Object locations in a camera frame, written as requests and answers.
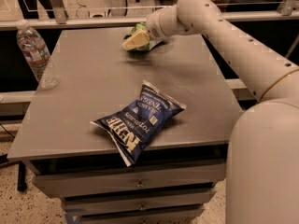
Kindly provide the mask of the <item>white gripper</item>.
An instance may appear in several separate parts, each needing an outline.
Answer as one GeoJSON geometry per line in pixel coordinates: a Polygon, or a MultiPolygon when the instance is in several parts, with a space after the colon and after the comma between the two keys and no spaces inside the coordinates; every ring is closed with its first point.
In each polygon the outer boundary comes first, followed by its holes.
{"type": "Polygon", "coordinates": [[[149,14],[146,19],[146,29],[137,30],[128,36],[122,43],[125,50],[143,49],[154,40],[166,40],[170,36],[178,34],[177,7],[165,7],[149,14]]]}

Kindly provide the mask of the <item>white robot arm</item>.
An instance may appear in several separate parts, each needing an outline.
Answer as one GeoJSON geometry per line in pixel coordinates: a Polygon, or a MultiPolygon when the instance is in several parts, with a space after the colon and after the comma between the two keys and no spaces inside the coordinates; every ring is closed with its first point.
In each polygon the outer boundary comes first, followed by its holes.
{"type": "Polygon", "coordinates": [[[192,34],[208,39],[257,102],[230,136],[225,223],[299,224],[299,66],[232,25],[211,0],[149,14],[123,46],[192,34]]]}

